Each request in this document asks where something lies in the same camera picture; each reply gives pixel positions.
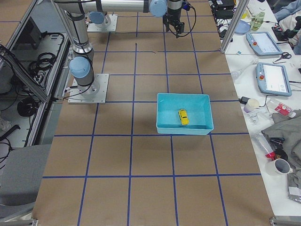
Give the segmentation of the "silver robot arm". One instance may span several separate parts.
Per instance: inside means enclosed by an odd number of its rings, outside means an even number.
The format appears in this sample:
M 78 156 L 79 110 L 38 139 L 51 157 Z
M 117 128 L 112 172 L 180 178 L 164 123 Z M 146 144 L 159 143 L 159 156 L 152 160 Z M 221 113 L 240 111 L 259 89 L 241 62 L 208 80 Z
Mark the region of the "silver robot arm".
M 111 19 L 107 13 L 92 11 L 89 12 L 90 22 L 98 27 L 105 27 L 111 24 Z
M 185 0 L 55 0 L 53 1 L 66 13 L 66 22 L 73 38 L 73 50 L 85 55 L 93 52 L 87 34 L 85 16 L 90 12 L 142 12 L 162 17 L 166 31 L 174 27 L 179 38 L 184 32 L 185 23 L 180 21 L 182 9 L 188 9 Z

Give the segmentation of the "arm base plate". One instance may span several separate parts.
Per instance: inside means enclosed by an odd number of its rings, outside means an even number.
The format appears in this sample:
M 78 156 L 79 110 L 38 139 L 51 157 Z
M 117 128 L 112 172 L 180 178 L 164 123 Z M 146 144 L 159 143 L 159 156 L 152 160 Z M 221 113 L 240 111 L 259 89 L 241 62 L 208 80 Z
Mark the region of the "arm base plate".
M 84 91 L 83 87 L 74 88 L 70 91 L 71 97 L 68 98 L 70 104 L 105 104 L 107 88 L 109 83 L 108 73 L 95 73 L 94 82 L 88 91 Z
M 116 31 L 118 15 L 90 12 L 88 17 L 90 21 L 88 22 L 87 32 L 107 33 Z

